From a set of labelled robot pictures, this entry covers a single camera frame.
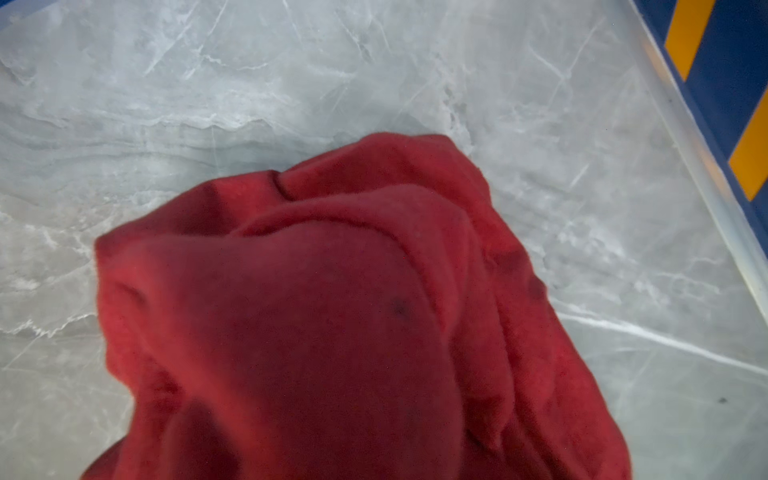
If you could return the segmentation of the dark red cloth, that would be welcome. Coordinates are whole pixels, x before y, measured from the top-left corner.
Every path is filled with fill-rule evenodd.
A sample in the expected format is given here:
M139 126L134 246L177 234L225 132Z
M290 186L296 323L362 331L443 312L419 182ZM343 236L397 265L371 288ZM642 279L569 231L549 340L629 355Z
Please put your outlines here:
M628 479L481 172L379 133L215 179L95 244L134 399L88 479Z

